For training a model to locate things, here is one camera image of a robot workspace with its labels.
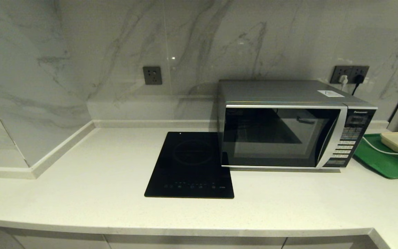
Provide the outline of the silver microwave oven body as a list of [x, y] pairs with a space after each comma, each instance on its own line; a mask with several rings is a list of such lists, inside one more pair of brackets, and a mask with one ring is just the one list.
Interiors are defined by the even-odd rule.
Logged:
[[[344, 98], [330, 98], [318, 90], [335, 91]], [[218, 83], [216, 104], [216, 119], [219, 142], [219, 117], [223, 114], [226, 105], [344, 105], [347, 107], [346, 122], [336, 151], [320, 168], [298, 169], [342, 169], [352, 159], [356, 148], [362, 140], [377, 106], [370, 104], [354, 95], [342, 92], [335, 87], [319, 81], [232, 81], [221, 80]]]

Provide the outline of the black induction cooktop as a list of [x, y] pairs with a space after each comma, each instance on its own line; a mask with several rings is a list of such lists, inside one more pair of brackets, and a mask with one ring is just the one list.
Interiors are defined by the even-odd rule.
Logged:
[[168, 132], [145, 197], [233, 199], [230, 170], [221, 165], [216, 132]]

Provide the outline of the white label sticker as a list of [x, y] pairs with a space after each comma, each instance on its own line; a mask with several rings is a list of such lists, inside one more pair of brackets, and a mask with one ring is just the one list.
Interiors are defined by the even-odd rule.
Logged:
[[330, 90], [318, 90], [318, 92], [321, 93], [321, 94], [323, 94], [323, 95], [325, 95], [325, 96], [327, 96], [327, 97], [330, 97], [330, 98], [344, 98], [343, 95], [341, 95], [341, 94], [339, 94], [339, 93], [337, 93], [337, 92], [335, 92], [335, 91], [330, 91]]

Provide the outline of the green plastic tray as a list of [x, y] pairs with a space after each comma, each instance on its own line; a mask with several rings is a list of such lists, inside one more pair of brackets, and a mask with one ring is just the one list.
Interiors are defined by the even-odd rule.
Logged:
[[398, 179], [398, 155], [381, 142], [380, 134], [364, 135], [353, 157], [385, 178]]

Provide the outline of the grey single wall socket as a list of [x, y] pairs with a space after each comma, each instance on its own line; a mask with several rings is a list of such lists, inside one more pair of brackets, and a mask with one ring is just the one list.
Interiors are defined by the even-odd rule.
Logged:
[[146, 85], [162, 85], [162, 74], [159, 66], [144, 66], [143, 74]]

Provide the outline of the grey double wall socket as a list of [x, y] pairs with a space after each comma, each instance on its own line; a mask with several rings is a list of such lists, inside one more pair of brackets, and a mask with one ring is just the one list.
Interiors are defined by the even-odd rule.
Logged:
[[341, 76], [346, 75], [348, 84], [362, 84], [365, 81], [369, 66], [335, 66], [330, 84], [340, 84]]

